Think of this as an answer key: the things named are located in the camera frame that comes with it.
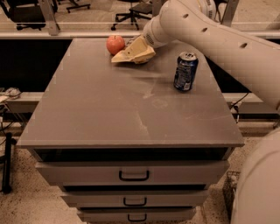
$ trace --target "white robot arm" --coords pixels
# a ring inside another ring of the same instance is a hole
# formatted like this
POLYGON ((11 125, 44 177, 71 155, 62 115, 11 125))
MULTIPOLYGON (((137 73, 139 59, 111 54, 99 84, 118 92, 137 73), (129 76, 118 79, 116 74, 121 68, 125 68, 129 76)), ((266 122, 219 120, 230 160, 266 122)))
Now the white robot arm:
POLYGON ((273 109, 280 109, 280 45, 213 21, 213 0, 169 0, 143 29, 147 43, 160 47, 178 39, 211 61, 273 109))
MULTIPOLYGON (((169 0, 143 30, 154 48, 178 39, 280 110, 280 46, 214 22, 213 0, 169 0)), ((266 136, 241 170, 232 224, 280 223, 280 129, 266 136)))

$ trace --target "drawer handle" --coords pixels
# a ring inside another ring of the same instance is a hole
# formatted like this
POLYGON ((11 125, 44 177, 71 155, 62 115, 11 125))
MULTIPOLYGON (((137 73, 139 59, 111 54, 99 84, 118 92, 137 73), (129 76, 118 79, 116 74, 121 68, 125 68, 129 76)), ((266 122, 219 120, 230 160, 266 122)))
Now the drawer handle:
POLYGON ((144 178, 123 178, 123 172, 119 171, 119 179, 122 181, 145 181, 149 178, 150 173, 149 171, 146 172, 146 177, 144 178))
POLYGON ((143 199, 143 203, 142 204, 128 204, 126 202, 126 198, 123 198, 123 204, 126 206, 126 207, 144 207, 146 204, 147 204, 147 198, 145 197, 143 199))
POLYGON ((128 221, 135 221, 135 222, 141 222, 141 221, 146 221, 147 220, 147 214, 145 214, 145 216, 143 217, 142 220, 132 220, 130 218, 130 214, 128 214, 128 221))

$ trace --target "can top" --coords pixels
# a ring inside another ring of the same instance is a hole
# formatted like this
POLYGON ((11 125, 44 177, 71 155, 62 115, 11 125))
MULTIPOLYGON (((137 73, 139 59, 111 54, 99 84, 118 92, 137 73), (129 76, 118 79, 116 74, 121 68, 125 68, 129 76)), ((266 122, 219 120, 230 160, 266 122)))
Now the can top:
POLYGON ((197 57, 195 55, 194 52, 182 52, 179 57, 182 59, 182 60, 188 60, 188 61, 191 61, 191 60, 196 60, 197 57))

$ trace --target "drawer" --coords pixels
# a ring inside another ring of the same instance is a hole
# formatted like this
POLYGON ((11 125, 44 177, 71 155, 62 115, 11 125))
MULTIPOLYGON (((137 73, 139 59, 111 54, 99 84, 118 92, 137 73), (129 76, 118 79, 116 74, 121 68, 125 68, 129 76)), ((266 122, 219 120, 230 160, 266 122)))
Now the drawer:
POLYGON ((208 185, 228 167, 228 161, 36 163, 51 186, 208 185))
POLYGON ((195 208, 139 208, 139 209, 93 209, 78 211, 82 221, 185 221, 195 215, 195 208))
POLYGON ((196 207, 208 191, 112 191, 64 192, 61 198, 70 207, 196 207))

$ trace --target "black can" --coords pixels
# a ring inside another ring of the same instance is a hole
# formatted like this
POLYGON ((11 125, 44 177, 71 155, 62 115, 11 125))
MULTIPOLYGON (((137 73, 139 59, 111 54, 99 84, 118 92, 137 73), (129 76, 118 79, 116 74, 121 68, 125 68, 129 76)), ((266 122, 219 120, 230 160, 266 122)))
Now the black can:
POLYGON ((189 91, 193 87, 199 60, 194 52, 182 52, 177 58, 174 87, 180 91, 189 91))

